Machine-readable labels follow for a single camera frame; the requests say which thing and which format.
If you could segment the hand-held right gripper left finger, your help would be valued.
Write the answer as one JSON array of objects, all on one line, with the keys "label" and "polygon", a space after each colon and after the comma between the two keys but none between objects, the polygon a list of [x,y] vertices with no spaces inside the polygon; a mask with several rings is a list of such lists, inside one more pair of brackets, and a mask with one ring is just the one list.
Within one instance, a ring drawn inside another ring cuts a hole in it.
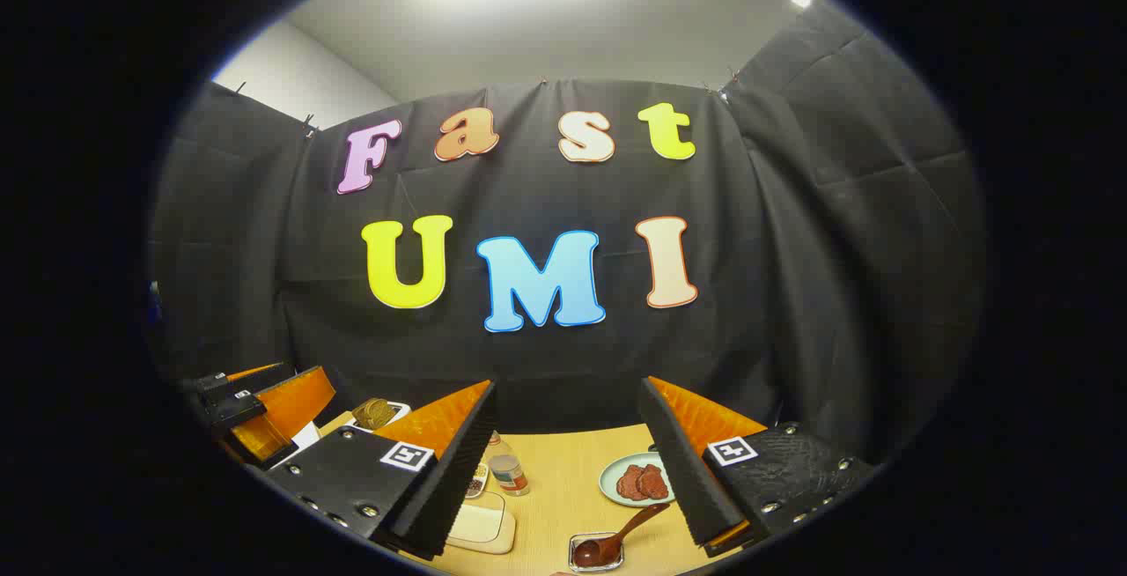
[{"label": "hand-held right gripper left finger", "polygon": [[373,432],[335,428],[265,476],[346,535],[434,559],[497,428],[496,388],[480,380]]}]

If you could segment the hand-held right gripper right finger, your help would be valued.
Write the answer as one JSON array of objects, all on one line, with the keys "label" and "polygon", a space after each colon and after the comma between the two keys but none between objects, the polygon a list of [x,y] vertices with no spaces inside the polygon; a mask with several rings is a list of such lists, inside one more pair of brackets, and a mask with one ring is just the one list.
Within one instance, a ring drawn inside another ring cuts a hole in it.
[{"label": "hand-held right gripper right finger", "polygon": [[659,378],[641,380],[637,411],[710,557],[805,528],[876,471],[797,420],[765,426]]}]

